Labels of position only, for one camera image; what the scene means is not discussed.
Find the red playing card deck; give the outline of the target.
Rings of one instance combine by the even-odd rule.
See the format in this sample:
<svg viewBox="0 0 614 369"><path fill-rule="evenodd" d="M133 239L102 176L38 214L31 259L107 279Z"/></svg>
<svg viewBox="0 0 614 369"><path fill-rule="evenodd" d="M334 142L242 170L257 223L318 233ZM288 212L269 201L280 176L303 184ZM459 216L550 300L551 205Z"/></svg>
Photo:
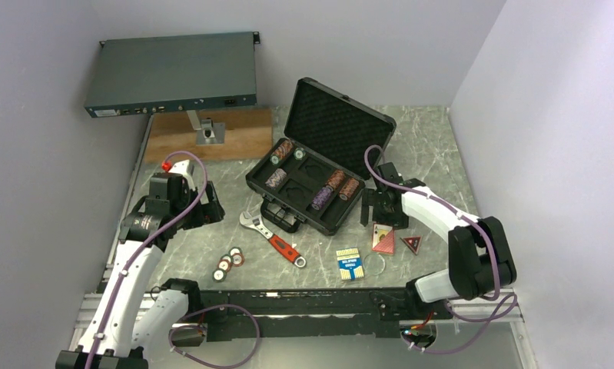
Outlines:
<svg viewBox="0 0 614 369"><path fill-rule="evenodd" d="M371 249L381 254L394 254L395 231L393 227L375 223L372 231Z"/></svg>

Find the blue texas holdem card box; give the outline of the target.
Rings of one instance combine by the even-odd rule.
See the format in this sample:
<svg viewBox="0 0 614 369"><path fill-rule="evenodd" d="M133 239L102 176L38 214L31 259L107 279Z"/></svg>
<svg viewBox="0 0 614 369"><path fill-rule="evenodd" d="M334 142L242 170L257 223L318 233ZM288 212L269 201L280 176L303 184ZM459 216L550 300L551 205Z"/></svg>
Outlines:
<svg viewBox="0 0 614 369"><path fill-rule="evenodd" d="M358 248L345 248L336 251L337 265L343 281L355 281L365 276L363 262Z"/></svg>

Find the black poker set case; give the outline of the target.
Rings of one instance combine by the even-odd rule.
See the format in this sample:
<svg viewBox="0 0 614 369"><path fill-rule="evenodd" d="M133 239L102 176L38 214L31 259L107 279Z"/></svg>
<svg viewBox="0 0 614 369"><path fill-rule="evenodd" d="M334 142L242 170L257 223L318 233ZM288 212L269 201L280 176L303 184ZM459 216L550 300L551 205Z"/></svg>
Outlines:
<svg viewBox="0 0 614 369"><path fill-rule="evenodd" d="M289 233L308 224L324 235L334 235L355 204L361 199L370 172L380 156L366 150L372 145L385 148L397 129L394 118L366 106L341 92L316 81L301 78L297 82L283 136L259 160L246 176L247 185L263 199L262 217ZM270 162L273 151L290 139L294 146L278 165ZM294 150L303 148L306 157L298 161ZM278 168L287 177L277 189L264 182ZM319 211L310 203L327 179L337 169L346 177ZM340 189L349 178L360 182L349 201L339 198Z"/></svg>

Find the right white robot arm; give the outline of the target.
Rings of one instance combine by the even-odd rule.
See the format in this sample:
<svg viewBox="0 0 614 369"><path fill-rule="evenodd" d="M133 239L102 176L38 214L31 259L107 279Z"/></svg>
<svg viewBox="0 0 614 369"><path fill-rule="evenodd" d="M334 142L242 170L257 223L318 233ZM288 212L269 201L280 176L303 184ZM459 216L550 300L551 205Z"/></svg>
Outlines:
<svg viewBox="0 0 614 369"><path fill-rule="evenodd" d="M493 217L479 218L459 209L435 194L423 182L406 184L390 176L391 163L380 166L388 174L373 169L376 182L398 196L400 213L414 218L439 235L447 244L447 268L416 278L407 284L412 291L404 298L409 316L422 319L434 302L462 298L473 300L514 283L517 269L502 222Z"/></svg>

